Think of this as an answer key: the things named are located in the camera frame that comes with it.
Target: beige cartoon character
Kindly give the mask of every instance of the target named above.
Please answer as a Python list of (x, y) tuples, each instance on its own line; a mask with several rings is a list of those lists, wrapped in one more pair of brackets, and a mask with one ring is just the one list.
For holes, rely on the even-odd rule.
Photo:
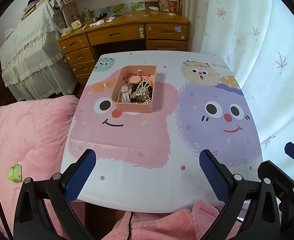
[(189, 81), (207, 86), (219, 84), (219, 75), (208, 64), (195, 61), (186, 61), (182, 65), (182, 73)]
[(240, 86), (238, 85), (234, 76), (225, 76), (220, 78), (220, 82), (230, 88), (237, 88), (240, 90)]

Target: cartoon tablecloth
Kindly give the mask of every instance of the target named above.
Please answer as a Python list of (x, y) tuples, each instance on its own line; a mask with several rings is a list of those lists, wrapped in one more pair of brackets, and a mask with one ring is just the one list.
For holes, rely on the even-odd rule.
[[(119, 70), (156, 65), (149, 114), (120, 112), (110, 96)], [(258, 180), (262, 153), (237, 81), (218, 57), (173, 51), (102, 55), (75, 112), (63, 172), (87, 149), (97, 163), (78, 199), (134, 212), (169, 213), (216, 198), (199, 165), (209, 149), (229, 170)]]

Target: pink cartoon monster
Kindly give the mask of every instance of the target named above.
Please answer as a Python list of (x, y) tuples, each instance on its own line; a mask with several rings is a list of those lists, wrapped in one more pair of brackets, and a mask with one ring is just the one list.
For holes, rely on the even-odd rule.
[(178, 91), (156, 82), (153, 111), (149, 114), (117, 110), (111, 101), (119, 70), (85, 87), (75, 112), (69, 153), (79, 158), (93, 149), (99, 158), (122, 160), (135, 167), (163, 167), (170, 155), (166, 118), (178, 103)]

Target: cartoon mouth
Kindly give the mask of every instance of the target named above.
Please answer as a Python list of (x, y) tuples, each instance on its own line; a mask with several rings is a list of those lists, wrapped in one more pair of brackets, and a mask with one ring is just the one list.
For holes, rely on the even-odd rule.
[(106, 120), (103, 122), (103, 124), (105, 123), (105, 124), (107, 124), (107, 125), (114, 126), (114, 127), (121, 127), (121, 126), (123, 126), (123, 124), (111, 124), (111, 123), (108, 123), (107, 121), (108, 121), (108, 119), (106, 119)]
[(235, 129), (235, 130), (231, 130), (231, 131), (229, 131), (229, 130), (223, 130), (224, 132), (229, 132), (229, 133), (232, 133), (232, 132), (237, 132), (238, 130), (242, 130), (242, 128), (239, 126), (239, 125), (237, 125), (238, 127)]

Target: orange bow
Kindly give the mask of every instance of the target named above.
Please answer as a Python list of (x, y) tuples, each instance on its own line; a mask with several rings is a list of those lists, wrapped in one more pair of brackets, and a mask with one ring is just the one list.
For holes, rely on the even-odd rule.
[(116, 84), (116, 81), (117, 81), (117, 78), (112, 78), (107, 80), (106, 83), (97, 82), (92, 85), (92, 88), (94, 89), (96, 93), (100, 93), (104, 91), (105, 87), (114, 87), (114, 85)]

